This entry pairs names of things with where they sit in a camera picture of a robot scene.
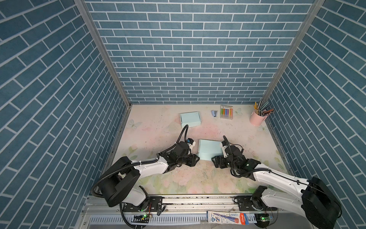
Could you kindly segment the light blue box stack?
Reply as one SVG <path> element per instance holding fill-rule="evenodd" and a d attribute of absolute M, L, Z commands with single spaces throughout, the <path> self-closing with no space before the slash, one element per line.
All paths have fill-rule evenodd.
<path fill-rule="evenodd" d="M 211 161 L 215 156 L 222 156 L 222 143 L 213 140 L 199 140 L 198 156 L 200 160 Z"/>

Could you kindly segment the light blue paper box sheet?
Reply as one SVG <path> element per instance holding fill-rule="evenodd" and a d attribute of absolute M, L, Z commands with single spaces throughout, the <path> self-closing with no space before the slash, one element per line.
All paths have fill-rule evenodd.
<path fill-rule="evenodd" d="M 197 127 L 202 123 L 200 112 L 180 113 L 182 128 L 188 125 L 189 127 Z"/>

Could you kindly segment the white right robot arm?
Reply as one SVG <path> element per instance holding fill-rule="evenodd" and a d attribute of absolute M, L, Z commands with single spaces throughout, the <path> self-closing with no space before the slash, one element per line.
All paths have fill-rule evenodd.
<path fill-rule="evenodd" d="M 236 178 L 260 182 L 251 196 L 238 196 L 240 210 L 286 210 L 307 218 L 318 229 L 332 229 L 342 215 L 340 201 L 317 177 L 294 177 L 272 169 L 258 160 L 246 158 L 234 145 L 224 145 L 223 153 L 212 158 L 216 168 L 229 168 Z"/>

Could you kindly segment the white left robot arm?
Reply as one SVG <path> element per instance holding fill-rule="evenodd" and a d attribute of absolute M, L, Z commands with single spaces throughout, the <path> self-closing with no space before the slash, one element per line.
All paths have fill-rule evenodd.
<path fill-rule="evenodd" d="M 117 160 L 92 186 L 95 197 L 104 198 L 109 207 L 126 203 L 145 210 L 152 202 L 145 189 L 135 187 L 138 180 L 173 171 L 186 165 L 194 167 L 200 158 L 192 153 L 195 142 L 189 138 L 158 153 L 155 159 L 131 161 L 124 156 Z"/>

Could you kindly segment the pink metal pencil bucket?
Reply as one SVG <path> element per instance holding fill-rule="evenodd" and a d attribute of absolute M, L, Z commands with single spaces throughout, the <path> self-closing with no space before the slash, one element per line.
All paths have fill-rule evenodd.
<path fill-rule="evenodd" d="M 266 119 L 267 119 L 268 115 L 265 116 L 260 116 L 258 115 L 255 111 L 251 114 L 249 122 L 258 127 L 260 126 Z"/>

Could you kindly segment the pack of coloured highlighters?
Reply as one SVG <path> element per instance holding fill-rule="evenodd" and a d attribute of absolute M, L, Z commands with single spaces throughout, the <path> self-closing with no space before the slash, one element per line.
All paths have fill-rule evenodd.
<path fill-rule="evenodd" d="M 221 105 L 220 118 L 232 120 L 233 119 L 233 107 Z"/>

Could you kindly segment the white red blue package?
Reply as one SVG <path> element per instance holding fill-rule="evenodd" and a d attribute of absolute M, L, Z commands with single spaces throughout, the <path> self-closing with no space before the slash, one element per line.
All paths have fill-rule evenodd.
<path fill-rule="evenodd" d="M 257 223 L 255 214 L 207 211 L 207 221 L 217 224 L 249 225 Z"/>

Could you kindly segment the metal base rail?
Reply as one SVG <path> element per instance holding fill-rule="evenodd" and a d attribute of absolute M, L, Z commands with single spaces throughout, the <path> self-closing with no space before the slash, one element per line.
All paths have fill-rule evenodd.
<path fill-rule="evenodd" d="M 223 212 L 275 212 L 279 205 L 273 204 L 267 208 L 254 208 L 251 195 L 218 194 L 218 195 L 152 195 L 146 207 L 140 208 L 132 204 L 122 204 L 109 207 L 103 198 L 89 196 L 83 208 L 84 213 L 89 214 L 112 214 L 121 210 L 127 213 L 205 213 L 207 211 Z"/>

